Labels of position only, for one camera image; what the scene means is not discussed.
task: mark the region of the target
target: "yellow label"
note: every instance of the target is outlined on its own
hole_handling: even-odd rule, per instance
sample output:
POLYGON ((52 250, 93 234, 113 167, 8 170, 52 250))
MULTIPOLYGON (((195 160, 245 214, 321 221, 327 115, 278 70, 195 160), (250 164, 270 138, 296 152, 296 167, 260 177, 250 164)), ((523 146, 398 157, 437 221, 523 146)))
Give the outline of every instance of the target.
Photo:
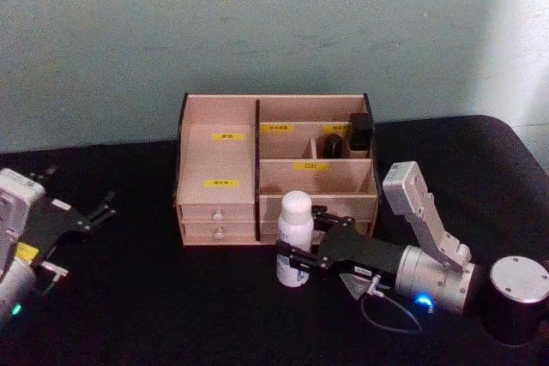
POLYGON ((17 244, 17 250, 15 255, 24 260, 26 263, 32 263, 33 259, 38 254, 39 250, 31 246, 30 244, 19 242, 17 244))
POLYGON ((225 179, 216 179, 216 180, 205 180, 205 188, 239 188, 239 180, 225 180, 225 179))
POLYGON ((295 171, 329 171, 328 163, 318 162, 295 162, 293 164, 295 171))
POLYGON ((243 141, 244 133, 212 133, 212 141, 243 141))
POLYGON ((323 133, 328 135, 330 133, 336 133, 337 135, 344 135, 349 130, 348 124, 324 124, 323 133))
POLYGON ((261 131, 263 133, 291 133, 295 129, 295 124, 290 123, 263 123, 261 131))

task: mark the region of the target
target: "black table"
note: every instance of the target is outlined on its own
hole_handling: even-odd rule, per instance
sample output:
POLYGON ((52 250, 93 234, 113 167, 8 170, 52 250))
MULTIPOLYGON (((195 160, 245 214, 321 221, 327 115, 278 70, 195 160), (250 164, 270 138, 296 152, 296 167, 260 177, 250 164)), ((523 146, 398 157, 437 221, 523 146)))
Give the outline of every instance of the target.
MULTIPOLYGON (((547 258, 549 179, 507 125, 491 117, 386 123, 377 142, 380 177, 395 161, 418 161, 446 229, 476 262, 547 258)), ((69 277, 45 298, 30 297, 0 332, 0 362, 535 363, 544 328, 510 348, 478 318, 438 311, 419 336, 386 333, 365 322, 337 278, 280 285, 272 247, 183 249, 172 209, 176 149, 163 141, 0 155, 0 167, 20 172, 58 165, 48 195, 84 213, 109 189, 118 210, 89 241, 57 248, 51 259, 69 277)), ((377 236, 416 243, 387 202, 377 236)))

